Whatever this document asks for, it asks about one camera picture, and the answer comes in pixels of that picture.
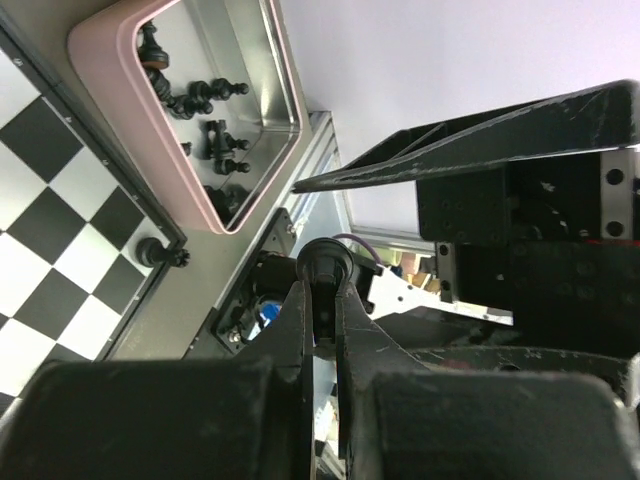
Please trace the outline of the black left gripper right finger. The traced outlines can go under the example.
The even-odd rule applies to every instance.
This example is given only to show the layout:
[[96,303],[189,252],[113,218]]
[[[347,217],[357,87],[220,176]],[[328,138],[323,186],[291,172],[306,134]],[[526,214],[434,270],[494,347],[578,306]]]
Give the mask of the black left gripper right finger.
[[594,377],[432,371],[335,299],[341,453],[351,479],[635,479],[639,433]]

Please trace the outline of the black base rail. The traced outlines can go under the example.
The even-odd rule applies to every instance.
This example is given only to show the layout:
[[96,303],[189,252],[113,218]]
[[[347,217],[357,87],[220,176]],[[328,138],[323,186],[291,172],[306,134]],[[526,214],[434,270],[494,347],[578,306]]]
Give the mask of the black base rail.
[[184,357],[235,355],[273,320],[296,280],[295,256],[310,240],[349,232],[341,194],[279,194],[219,304],[212,307]]

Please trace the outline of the black white chessboard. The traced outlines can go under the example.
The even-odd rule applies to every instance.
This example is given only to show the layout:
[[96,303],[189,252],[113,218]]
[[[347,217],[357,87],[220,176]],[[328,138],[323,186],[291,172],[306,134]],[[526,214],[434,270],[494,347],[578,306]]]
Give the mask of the black white chessboard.
[[185,239],[125,175],[8,21],[1,24],[1,410],[55,361],[108,358]]

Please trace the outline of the pink tin box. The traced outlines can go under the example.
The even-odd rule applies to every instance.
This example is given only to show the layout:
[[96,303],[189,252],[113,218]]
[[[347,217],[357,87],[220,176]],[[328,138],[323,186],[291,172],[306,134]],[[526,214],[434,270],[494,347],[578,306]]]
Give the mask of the pink tin box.
[[235,233],[302,149],[275,1],[119,1],[75,26],[71,63],[181,227]]

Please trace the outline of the black chess piece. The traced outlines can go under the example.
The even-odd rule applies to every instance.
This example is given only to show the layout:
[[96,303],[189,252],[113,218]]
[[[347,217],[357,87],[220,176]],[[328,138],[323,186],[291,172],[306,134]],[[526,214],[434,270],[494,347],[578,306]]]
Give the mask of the black chess piece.
[[155,237],[146,237],[139,241],[135,247],[135,256],[140,264],[149,268],[162,263],[175,268],[184,268],[191,258],[188,250],[164,247]]
[[325,360],[336,354],[336,295],[350,281],[353,270],[352,254],[333,238],[314,239],[297,256],[298,279],[310,291],[314,353]]

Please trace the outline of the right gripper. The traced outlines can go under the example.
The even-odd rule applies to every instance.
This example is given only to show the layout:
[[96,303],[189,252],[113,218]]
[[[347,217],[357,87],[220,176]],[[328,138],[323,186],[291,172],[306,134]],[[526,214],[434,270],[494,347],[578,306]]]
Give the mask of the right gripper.
[[639,154],[621,148],[638,142],[639,84],[624,79],[401,129],[293,191],[421,180],[419,232],[447,294],[510,311],[528,336],[635,345]]

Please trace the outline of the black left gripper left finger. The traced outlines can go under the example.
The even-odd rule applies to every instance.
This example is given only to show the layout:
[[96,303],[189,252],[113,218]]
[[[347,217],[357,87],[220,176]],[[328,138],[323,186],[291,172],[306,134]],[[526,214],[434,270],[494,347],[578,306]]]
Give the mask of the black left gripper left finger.
[[1,438],[5,479],[310,479],[312,309],[279,317],[227,360],[60,362]]

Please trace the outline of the black chess pieces heap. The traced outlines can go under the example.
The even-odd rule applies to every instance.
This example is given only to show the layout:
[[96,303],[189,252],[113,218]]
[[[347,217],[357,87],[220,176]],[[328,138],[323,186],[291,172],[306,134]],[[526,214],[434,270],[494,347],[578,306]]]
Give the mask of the black chess pieces heap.
[[[169,67],[170,57],[157,43],[156,31],[157,28],[151,20],[140,27],[141,45],[137,47],[138,59],[161,106],[174,119],[190,121],[196,116],[210,115],[213,113],[215,101],[228,101],[234,95],[244,96],[249,93],[249,86],[244,82],[232,83],[226,78],[216,78],[209,82],[193,81],[188,84],[185,93],[175,95],[171,83],[163,74]],[[233,137],[224,119],[204,120],[198,128],[204,134],[200,158],[210,164],[213,173],[227,177],[234,173],[246,174],[251,171],[248,162],[236,159],[238,151],[249,149],[250,141]],[[240,204],[248,196],[243,189],[226,192],[208,184],[203,188],[224,223],[232,220]]]

